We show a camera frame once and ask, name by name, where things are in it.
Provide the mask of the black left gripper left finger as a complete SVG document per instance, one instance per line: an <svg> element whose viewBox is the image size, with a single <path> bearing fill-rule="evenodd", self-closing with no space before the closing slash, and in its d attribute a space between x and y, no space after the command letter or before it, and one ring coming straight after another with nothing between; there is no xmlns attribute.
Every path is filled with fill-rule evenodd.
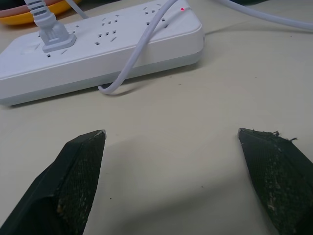
<svg viewBox="0 0 313 235"><path fill-rule="evenodd" d="M82 235L97 190L105 130L67 142L29 186L0 235Z"/></svg>

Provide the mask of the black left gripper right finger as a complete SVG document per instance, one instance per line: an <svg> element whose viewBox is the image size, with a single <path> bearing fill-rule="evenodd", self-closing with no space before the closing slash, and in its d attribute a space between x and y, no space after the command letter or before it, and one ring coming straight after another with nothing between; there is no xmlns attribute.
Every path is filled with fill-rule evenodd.
<svg viewBox="0 0 313 235"><path fill-rule="evenodd" d="M259 201L279 235L313 235L313 162L279 132L240 128Z"/></svg>

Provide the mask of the white power strip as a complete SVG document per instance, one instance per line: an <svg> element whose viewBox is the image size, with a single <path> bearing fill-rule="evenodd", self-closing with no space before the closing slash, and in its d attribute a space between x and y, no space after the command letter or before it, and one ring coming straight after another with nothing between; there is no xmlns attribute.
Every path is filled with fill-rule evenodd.
<svg viewBox="0 0 313 235"><path fill-rule="evenodd" d="M166 0L154 0L66 25L73 46L45 53L37 32L16 38L0 53L0 104L12 106L113 82ZM202 24L186 0L165 13L129 77L197 62Z"/></svg>

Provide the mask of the grey power plug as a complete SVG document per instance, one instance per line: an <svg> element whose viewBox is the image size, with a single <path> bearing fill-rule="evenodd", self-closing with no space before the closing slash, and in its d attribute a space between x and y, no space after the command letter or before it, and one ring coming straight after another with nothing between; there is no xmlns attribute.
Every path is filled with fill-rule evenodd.
<svg viewBox="0 0 313 235"><path fill-rule="evenodd" d="M74 45L75 34L70 34L64 24L57 21L43 0L24 0L24 2L33 15L34 23L40 28L39 36L44 43L43 52L48 53Z"/></svg>

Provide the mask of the pink plate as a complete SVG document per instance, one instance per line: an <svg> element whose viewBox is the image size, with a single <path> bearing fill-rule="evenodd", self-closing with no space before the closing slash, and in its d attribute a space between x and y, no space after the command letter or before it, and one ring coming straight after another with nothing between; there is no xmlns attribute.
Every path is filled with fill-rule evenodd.
<svg viewBox="0 0 313 235"><path fill-rule="evenodd" d="M30 10L23 0L0 0L0 18L28 12Z"/></svg>

